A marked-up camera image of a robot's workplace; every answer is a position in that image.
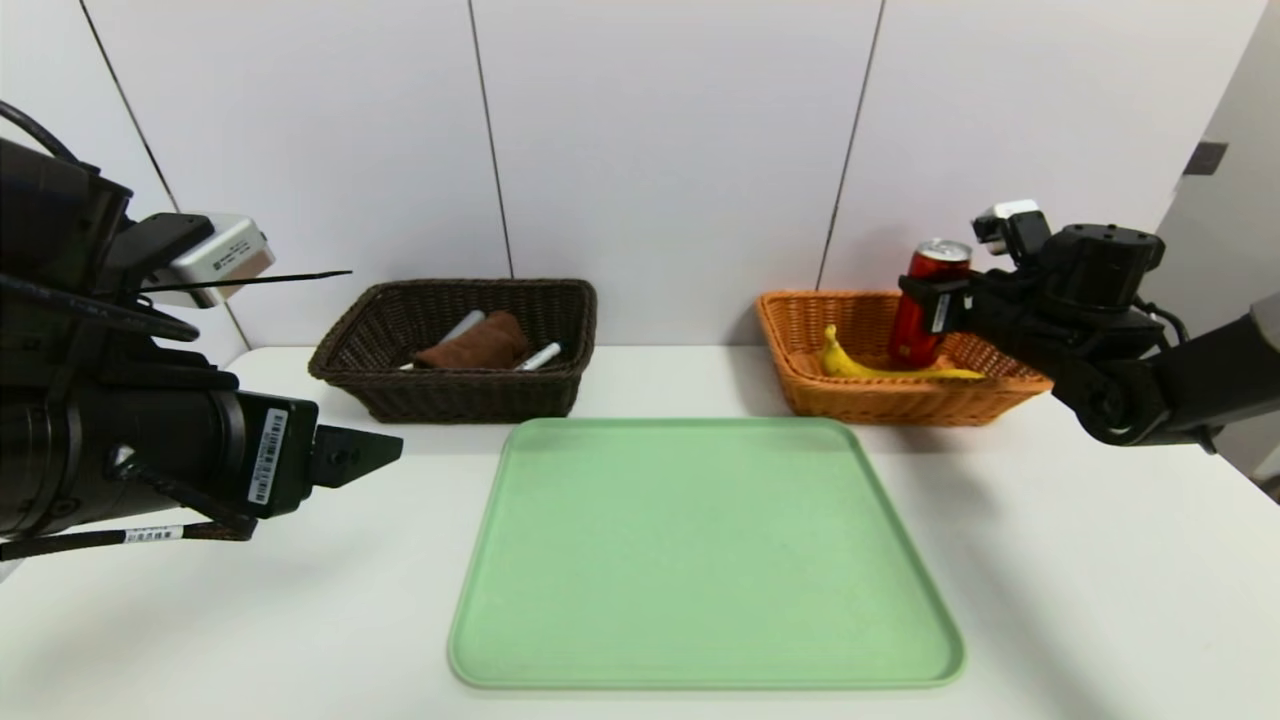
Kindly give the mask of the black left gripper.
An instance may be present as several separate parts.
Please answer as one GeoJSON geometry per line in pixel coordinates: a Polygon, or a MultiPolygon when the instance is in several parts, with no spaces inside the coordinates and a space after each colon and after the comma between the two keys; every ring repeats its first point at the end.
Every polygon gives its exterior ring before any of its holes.
{"type": "Polygon", "coordinates": [[[404,447],[401,437],[316,427],[310,401],[246,391],[128,393],[120,420],[109,447],[131,456],[122,477],[109,470],[110,519],[183,507],[265,520],[294,511],[310,484],[342,488],[396,462],[404,447]]]}

